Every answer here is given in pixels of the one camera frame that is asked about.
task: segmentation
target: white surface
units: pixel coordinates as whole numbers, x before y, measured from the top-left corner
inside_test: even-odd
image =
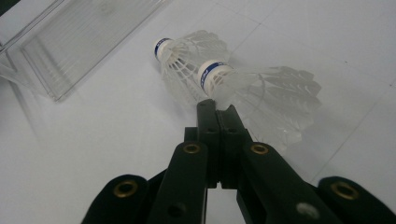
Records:
[[[0,41],[7,43],[53,2],[54,0],[21,0],[0,17]]]
[[[79,223],[102,187],[167,165],[195,112],[166,93],[152,42],[207,29],[231,65],[304,69],[323,103],[286,159],[308,182],[350,178],[396,212],[393,1],[174,0],[63,102],[0,80],[0,223]],[[232,190],[210,190],[208,224],[243,223]]]

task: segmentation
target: badminton shuttlecock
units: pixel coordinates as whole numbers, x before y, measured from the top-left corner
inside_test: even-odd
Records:
[[[182,105],[197,105],[207,99],[195,81],[199,67],[208,60],[227,62],[230,57],[226,44],[207,31],[156,41],[154,54],[161,63],[166,89]]]
[[[208,61],[200,67],[196,81],[217,109],[234,105],[258,141],[283,151],[301,141],[301,130],[313,123],[311,113],[320,106],[321,87],[313,77],[289,67],[251,71]]]

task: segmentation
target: blue stripe band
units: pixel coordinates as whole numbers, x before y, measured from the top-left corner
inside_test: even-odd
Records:
[[[157,45],[155,46],[154,55],[155,55],[155,58],[156,58],[157,60],[158,60],[158,56],[157,56],[158,48],[159,48],[160,45],[161,45],[163,42],[165,42],[166,40],[170,40],[170,39],[169,39],[169,38],[164,38],[164,39],[158,41]]]
[[[202,87],[203,90],[204,90],[204,85],[205,85],[205,80],[206,80],[207,75],[208,75],[213,69],[215,69],[216,67],[221,66],[221,65],[228,65],[228,64],[227,64],[227,63],[212,63],[212,64],[210,64],[210,65],[205,69],[205,71],[202,73],[202,75],[201,75],[201,87]]]

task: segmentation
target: clear plastic container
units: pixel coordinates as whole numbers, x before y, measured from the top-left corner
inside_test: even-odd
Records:
[[[58,100],[163,2],[20,1],[0,18],[0,76]]]

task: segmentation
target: brass grommet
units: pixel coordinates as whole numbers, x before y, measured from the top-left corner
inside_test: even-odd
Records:
[[[124,180],[120,182],[113,190],[114,195],[119,198],[126,198],[137,191],[137,183],[134,180]]]
[[[352,188],[348,183],[338,181],[330,185],[332,191],[338,196],[347,199],[355,200],[359,198],[359,193],[357,190]]]
[[[183,147],[183,151],[190,153],[190,154],[194,154],[197,153],[201,150],[201,148],[198,145],[195,144],[188,144],[186,146]]]
[[[259,155],[264,155],[269,152],[268,147],[265,147],[263,145],[258,145],[258,144],[251,146],[250,150],[256,154],[259,154]]]

